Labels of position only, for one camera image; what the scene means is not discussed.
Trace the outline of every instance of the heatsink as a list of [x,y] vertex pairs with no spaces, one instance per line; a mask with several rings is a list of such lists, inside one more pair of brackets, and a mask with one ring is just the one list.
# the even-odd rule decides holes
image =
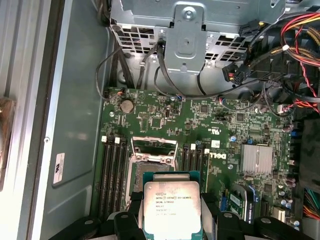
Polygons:
[[271,174],[273,148],[271,146],[243,144],[240,169],[245,173]]

